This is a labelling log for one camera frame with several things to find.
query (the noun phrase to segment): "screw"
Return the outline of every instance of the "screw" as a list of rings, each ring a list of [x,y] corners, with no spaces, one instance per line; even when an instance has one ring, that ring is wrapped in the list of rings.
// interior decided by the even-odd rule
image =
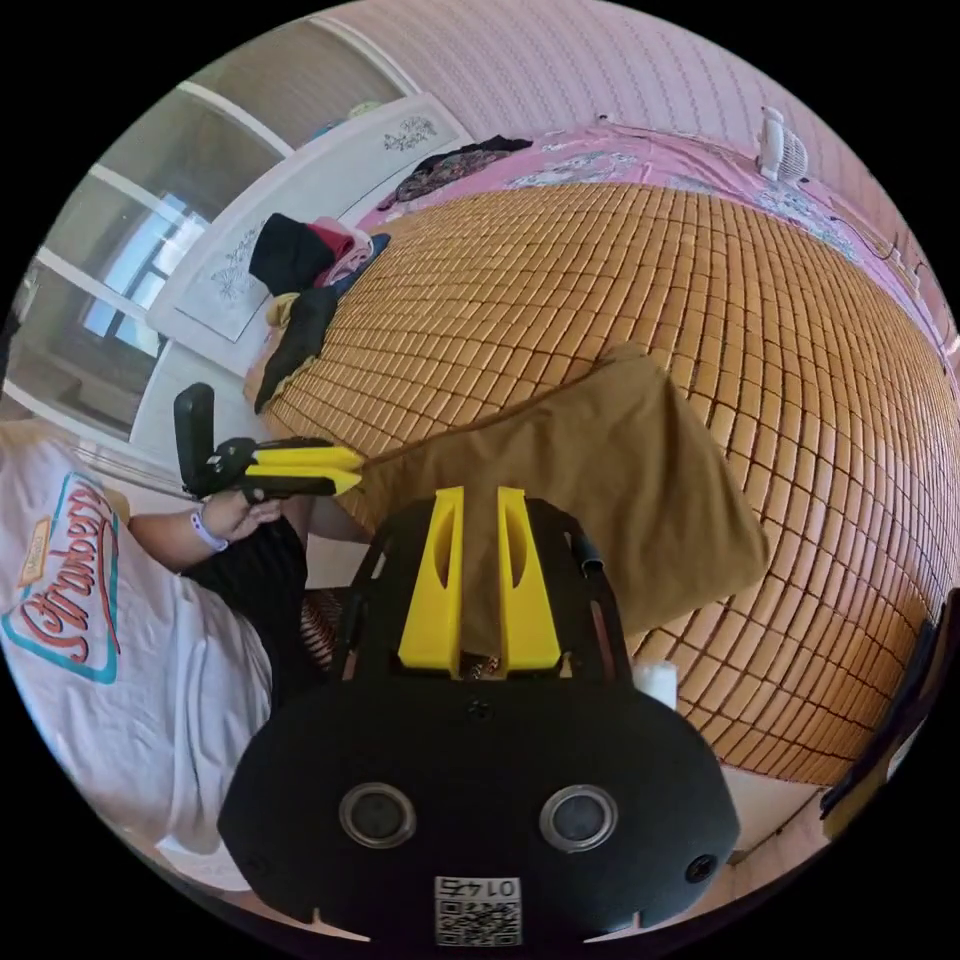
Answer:
[[[704,854],[697,857],[690,866],[687,867],[687,883],[703,883],[713,874],[717,868],[717,858],[711,854]]]
[[[471,700],[467,704],[467,713],[473,720],[489,720],[493,716],[493,708],[486,700]]]

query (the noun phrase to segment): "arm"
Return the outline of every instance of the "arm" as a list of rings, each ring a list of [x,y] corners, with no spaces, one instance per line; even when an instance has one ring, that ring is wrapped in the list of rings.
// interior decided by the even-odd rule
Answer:
[[[130,533],[154,560],[173,573],[181,573],[214,553],[193,529],[190,518],[195,509],[139,514],[130,520]],[[272,500],[251,507],[240,491],[225,491],[203,505],[201,517],[211,535],[234,543],[249,536],[261,523],[277,520],[280,503]]]

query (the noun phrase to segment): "brown cloth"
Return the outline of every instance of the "brown cloth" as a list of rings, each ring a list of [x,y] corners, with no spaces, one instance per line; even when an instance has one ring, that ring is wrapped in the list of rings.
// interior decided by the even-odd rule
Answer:
[[[377,522],[443,487],[465,488],[465,653],[499,653],[496,488],[574,516],[600,551],[629,638],[759,580],[757,517],[696,413],[636,344],[580,380],[367,462]]]
[[[267,335],[267,342],[264,344],[259,356],[254,360],[253,366],[247,371],[247,375],[243,380],[243,395],[251,407],[256,402],[257,395],[260,393],[267,363],[269,363],[270,358],[277,352],[277,347],[280,346],[284,331],[290,324],[290,309],[299,296],[299,293],[285,293],[277,297],[273,303],[267,307],[267,326],[270,328],[270,332]]]

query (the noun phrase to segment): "black cable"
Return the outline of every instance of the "black cable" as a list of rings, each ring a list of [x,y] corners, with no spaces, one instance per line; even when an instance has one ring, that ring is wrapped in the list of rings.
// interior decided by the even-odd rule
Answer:
[[[893,235],[893,246],[890,248],[890,252],[889,252],[885,257],[881,257],[880,254],[877,253],[877,251],[873,249],[873,244],[868,243],[867,240],[864,238],[863,234],[862,234],[852,223],[847,223],[847,221],[844,220],[843,217],[834,217],[834,216],[831,216],[829,219],[832,220],[832,221],[834,221],[835,223],[836,223],[837,221],[839,221],[840,223],[846,223],[847,226],[863,241],[863,245],[864,245],[881,263],[882,263],[884,260],[889,260],[889,259],[893,256],[893,251],[897,249],[897,241],[900,239],[900,234],[899,234],[899,233],[895,233],[895,234]]]

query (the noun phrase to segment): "clothes pile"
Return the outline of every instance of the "clothes pile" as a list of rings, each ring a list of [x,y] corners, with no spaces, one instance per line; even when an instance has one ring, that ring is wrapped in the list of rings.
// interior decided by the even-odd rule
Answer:
[[[470,143],[449,153],[438,153],[422,160],[393,193],[378,206],[378,210],[389,210],[396,203],[405,203],[426,196],[445,187],[448,183],[462,180],[472,173],[485,170],[491,163],[504,157],[532,147],[532,140],[508,140],[505,137],[492,137],[483,143]]]
[[[244,396],[260,413],[280,385],[320,355],[337,303],[387,248],[388,234],[368,236],[333,217],[300,223],[282,213],[264,223],[250,274],[275,298],[270,334],[244,380]]]

